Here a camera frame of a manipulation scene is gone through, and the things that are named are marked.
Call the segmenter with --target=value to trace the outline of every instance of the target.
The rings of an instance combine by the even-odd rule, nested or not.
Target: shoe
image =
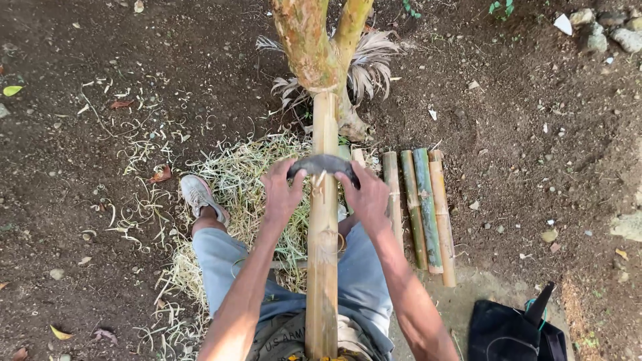
[[[180,180],[180,190],[183,192],[183,198],[187,204],[192,207],[192,214],[195,217],[200,216],[201,207],[211,206],[216,211],[216,220],[225,227],[230,225],[230,214],[225,208],[215,203],[212,191],[203,179],[196,175],[186,175]]]

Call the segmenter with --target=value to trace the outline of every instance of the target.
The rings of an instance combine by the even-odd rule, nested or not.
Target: black handle
[[[341,172],[350,178],[356,189],[361,189],[361,183],[352,169],[352,164],[336,155],[316,154],[301,158],[294,162],[288,170],[288,179],[294,178],[294,175],[301,169],[305,169],[308,174],[321,174],[324,170],[330,174]]]

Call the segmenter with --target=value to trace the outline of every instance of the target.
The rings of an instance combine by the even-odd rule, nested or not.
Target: man's right hand
[[[385,215],[390,188],[359,162],[352,161],[351,164],[354,174],[359,178],[361,189],[357,190],[350,178],[343,173],[336,173],[334,176],[343,184],[345,200],[354,210],[354,215],[361,221],[366,233],[377,234],[383,227],[390,227],[390,221]]]

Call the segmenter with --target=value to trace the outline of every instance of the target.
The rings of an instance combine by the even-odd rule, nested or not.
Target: foot
[[[192,207],[192,214],[199,217],[201,207],[212,207],[216,211],[216,220],[225,227],[230,224],[230,214],[221,206],[215,203],[212,191],[207,183],[196,175],[186,175],[180,180],[180,190],[187,204]]]

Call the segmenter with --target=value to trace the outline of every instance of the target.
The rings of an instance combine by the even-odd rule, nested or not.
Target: green leaf
[[[5,96],[13,96],[13,95],[15,95],[15,93],[19,92],[20,89],[22,89],[22,87],[20,85],[11,85],[11,86],[5,87],[2,90],[2,93]]]

